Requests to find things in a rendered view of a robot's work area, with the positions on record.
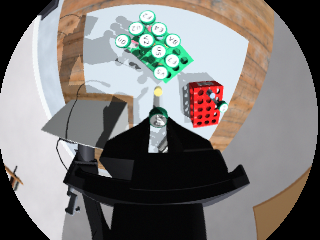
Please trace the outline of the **white tube rack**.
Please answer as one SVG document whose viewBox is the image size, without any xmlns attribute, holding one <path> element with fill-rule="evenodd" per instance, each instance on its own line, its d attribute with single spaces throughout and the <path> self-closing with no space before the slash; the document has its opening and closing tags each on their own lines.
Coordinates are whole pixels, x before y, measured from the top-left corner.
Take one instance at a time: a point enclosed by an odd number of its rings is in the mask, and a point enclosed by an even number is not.
<svg viewBox="0 0 320 240">
<path fill-rule="evenodd" d="M 158 152 L 167 152 L 168 147 L 166 145 L 167 145 L 167 137 L 163 141 L 163 143 L 160 145 L 160 147 L 158 148 Z"/>
</svg>

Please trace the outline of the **green test tube rack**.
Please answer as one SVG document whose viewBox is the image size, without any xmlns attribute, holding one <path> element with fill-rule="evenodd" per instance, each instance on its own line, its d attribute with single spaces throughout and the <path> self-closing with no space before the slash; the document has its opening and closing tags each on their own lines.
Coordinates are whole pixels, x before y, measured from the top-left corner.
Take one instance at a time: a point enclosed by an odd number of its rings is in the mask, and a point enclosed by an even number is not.
<svg viewBox="0 0 320 240">
<path fill-rule="evenodd" d="M 145 33 L 150 33 L 151 35 L 153 35 L 151 32 L 148 31 L 148 29 L 146 27 L 145 27 Z M 155 45 L 156 44 L 164 45 L 164 39 L 168 34 L 169 33 L 167 32 L 166 35 L 164 35 L 164 38 L 161 39 L 161 40 L 157 39 L 153 35 L 154 38 L 155 38 Z M 127 49 L 130 52 L 132 52 L 136 57 L 138 57 L 152 71 L 154 70 L 154 68 L 155 68 L 157 63 L 162 63 L 164 66 L 166 66 L 165 63 L 164 63 L 164 57 L 161 58 L 161 59 L 156 59 L 151 55 L 151 48 L 144 48 L 144 47 L 140 46 L 140 44 L 139 44 L 139 46 L 137 48 L 127 47 Z M 186 52 L 186 50 L 181 45 L 179 45 L 179 47 L 177 47 L 177 49 L 175 49 L 175 48 L 167 48 L 167 47 L 166 47 L 166 49 L 167 49 L 167 54 L 168 53 L 174 53 L 174 54 L 178 55 L 179 58 L 180 58 L 180 63 L 179 63 L 179 67 L 175 67 L 175 68 L 169 68 L 169 67 L 166 66 L 167 69 L 168 69 L 168 76 L 166 77 L 166 79 L 162 80 L 165 84 L 168 81 L 170 81 L 175 75 L 177 75 L 181 70 L 183 70 L 186 66 L 188 66 L 191 62 L 194 61 L 191 58 L 191 56 Z"/>
</svg>

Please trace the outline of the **red test tube rack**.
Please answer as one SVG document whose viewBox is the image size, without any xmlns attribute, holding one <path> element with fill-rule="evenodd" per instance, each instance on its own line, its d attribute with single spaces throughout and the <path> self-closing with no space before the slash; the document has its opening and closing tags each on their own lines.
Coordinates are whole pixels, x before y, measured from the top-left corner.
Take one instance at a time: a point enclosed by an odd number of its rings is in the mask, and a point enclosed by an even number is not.
<svg viewBox="0 0 320 240">
<path fill-rule="evenodd" d="M 222 100 L 223 87 L 217 81 L 189 82 L 190 119 L 194 128 L 218 124 L 220 111 L 217 110 L 217 107 L 215 108 L 215 103 L 209 98 L 206 91 L 211 89 Z M 219 88 L 218 92 L 217 88 Z"/>
</svg>

